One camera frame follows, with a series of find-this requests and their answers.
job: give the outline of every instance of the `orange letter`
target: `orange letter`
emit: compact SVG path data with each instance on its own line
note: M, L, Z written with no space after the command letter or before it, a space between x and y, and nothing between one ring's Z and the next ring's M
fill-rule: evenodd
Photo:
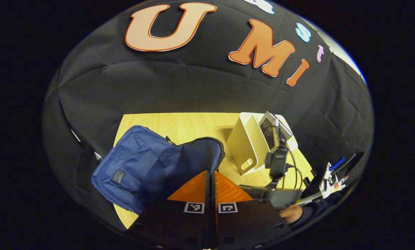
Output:
M257 68L269 60L263 65L262 71L274 77L279 75L279 69L295 51L295 47L289 41L282 41L273 46L271 27L257 19L251 19L249 23L252 25L251 32L237 51L229 53L229 58L234 62L248 64L251 62L251 52L255 48L254 67Z
M309 63L307 60L302 59L302 63L300 65L300 67L297 69L297 71L292 75L292 77L290 77L287 81L286 84L288 84L289 86L293 87L296 83L297 80L300 78L300 76L303 74L303 72L305 72L305 70L307 70L309 68Z
M183 3L184 10L177 29L167 37L150 35L150 28L156 16L169 5L156 5L132 14L132 21L125 33L125 43L132 49L140 51L168 51L187 44L194 36L198 25L207 12L216 11L217 7L207 3Z

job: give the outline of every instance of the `dark sleeve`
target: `dark sleeve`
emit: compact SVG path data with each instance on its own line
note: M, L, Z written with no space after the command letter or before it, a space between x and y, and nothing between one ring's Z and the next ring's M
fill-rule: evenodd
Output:
M310 202L308 204L305 204L302 207L302 216L295 222L291 223L290 227L293 230L296 230L304 226L306 223L309 223L315 217L321 215L323 212L325 212L325 210L329 209L331 206L335 206L348 190L349 188L346 187L340 191L336 191L330 194L327 198L322 199L318 202Z

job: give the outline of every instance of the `wooden table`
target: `wooden table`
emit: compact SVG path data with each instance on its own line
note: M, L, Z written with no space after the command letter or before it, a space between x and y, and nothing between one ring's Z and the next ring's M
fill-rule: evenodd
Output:
M210 136L219 139L225 146L225 158L222 161L219 171L229 178L235 184L265 186L270 181L269 169L262 169L250 174L241 176L237 166L232 158L226 139L234 128L239 113L157 113L157 114L127 114L123 116L120 127L118 128L114 146L125 132L134 125L141 125L165 137L169 136L176 144L183 144L193 141L196 138ZM301 171L303 178L308 177L312 180L311 166L306 161L300 150L296 149L292 152L295 158L297 168ZM287 163L292 164L292 158L287 157ZM298 184L296 188L304 189L305 185L298 175ZM288 169L285 176L285 188L293 189L295 184L295 169ZM127 211L114 204L115 210L120 220L126 228L134 223L138 215L134 212Z

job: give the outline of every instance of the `blue bag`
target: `blue bag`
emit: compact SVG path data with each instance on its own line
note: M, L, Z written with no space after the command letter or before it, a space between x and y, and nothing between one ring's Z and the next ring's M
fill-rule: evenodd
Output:
M223 144L212 137L175 145L142 126L131 127L99 163L92 184L110 202L140 214L195 175L218 170Z

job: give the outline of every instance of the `person's hand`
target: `person's hand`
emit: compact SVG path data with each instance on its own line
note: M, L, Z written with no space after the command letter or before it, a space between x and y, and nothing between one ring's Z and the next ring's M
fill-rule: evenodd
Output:
M299 205L290 205L285 209L279 211L279 215L286 220L286 223L290 224L298 220L303 214L303 209Z

